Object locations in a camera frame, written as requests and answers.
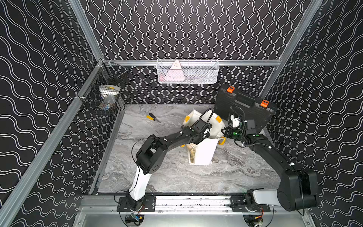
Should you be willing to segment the black tool case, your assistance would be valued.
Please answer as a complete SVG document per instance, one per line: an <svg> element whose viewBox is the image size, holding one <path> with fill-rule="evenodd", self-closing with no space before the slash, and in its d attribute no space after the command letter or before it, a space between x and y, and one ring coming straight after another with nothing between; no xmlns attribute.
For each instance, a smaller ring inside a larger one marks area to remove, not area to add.
<svg viewBox="0 0 363 227"><path fill-rule="evenodd" d="M216 102L215 113L223 120L227 120L228 116L237 114L244 115L247 121L247 133L260 133L267 125L271 117L277 111L277 106L260 97L253 97L243 93L229 85L223 85L219 88Z"/></svg>

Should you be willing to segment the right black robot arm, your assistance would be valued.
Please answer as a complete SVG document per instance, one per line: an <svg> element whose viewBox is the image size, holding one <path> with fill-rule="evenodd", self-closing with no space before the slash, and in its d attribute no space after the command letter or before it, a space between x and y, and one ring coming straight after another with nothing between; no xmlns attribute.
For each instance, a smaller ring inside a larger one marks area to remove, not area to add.
<svg viewBox="0 0 363 227"><path fill-rule="evenodd" d="M251 206L275 205L286 211L305 210L319 204L317 174L304 169L285 157L263 134L248 134L247 120L243 109L229 107L227 127L222 129L225 137L230 138L241 148L249 148L261 156L278 174L278 189L250 189L246 194Z"/></svg>

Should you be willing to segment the yellow black screwdriver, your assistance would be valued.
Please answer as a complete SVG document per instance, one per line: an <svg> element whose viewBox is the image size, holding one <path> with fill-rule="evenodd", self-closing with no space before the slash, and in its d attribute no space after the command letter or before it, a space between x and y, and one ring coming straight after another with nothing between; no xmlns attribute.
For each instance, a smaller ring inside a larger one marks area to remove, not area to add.
<svg viewBox="0 0 363 227"><path fill-rule="evenodd" d="M147 115L147 118L150 119L150 120L152 120L152 121L156 121L156 122L159 122L160 123L160 121L157 119L157 117L155 115L153 115L152 113L149 113Z"/></svg>

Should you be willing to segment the white pouch with yellow handles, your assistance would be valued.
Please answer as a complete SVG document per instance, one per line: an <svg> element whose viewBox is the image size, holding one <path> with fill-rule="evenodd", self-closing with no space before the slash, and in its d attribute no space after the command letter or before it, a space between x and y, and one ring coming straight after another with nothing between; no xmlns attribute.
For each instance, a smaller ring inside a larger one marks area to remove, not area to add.
<svg viewBox="0 0 363 227"><path fill-rule="evenodd" d="M222 133L222 129L226 125L222 118L216 113L213 113L209 123L212 125L209 138L204 139L198 145L194 143L186 145L190 165L209 165L217 145L222 146L226 141L226 137Z"/></svg>

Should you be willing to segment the pink triangle card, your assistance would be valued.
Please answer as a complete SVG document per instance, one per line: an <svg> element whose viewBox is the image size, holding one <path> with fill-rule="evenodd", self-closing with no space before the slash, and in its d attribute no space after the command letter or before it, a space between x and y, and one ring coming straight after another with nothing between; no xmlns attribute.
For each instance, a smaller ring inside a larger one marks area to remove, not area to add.
<svg viewBox="0 0 363 227"><path fill-rule="evenodd" d="M165 75L165 81L168 83L183 82L185 81L185 75L183 73L179 60L175 60L171 68Z"/></svg>

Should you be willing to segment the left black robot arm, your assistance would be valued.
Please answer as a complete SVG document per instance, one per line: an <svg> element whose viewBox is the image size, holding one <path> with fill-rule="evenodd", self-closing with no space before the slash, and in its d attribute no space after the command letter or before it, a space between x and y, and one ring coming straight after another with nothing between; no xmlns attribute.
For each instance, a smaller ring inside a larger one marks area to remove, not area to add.
<svg viewBox="0 0 363 227"><path fill-rule="evenodd" d="M143 199L151 175L161 167L167 152L181 145L190 143L198 145L210 137L212 129L210 120L213 114L214 108L211 107L203 112L191 126L182 126L177 133L164 137L150 135L146 138L133 158L137 169L134 182L127 195L130 203Z"/></svg>

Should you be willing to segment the silver mounting rail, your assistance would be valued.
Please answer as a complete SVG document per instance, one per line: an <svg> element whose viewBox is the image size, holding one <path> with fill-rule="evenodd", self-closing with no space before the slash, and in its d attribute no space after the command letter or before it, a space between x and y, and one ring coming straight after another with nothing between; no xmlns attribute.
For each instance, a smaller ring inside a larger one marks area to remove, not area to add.
<svg viewBox="0 0 363 227"><path fill-rule="evenodd" d="M268 205L247 203L245 195L146 195L131 204L126 197L118 199L118 212L155 213L270 213Z"/></svg>

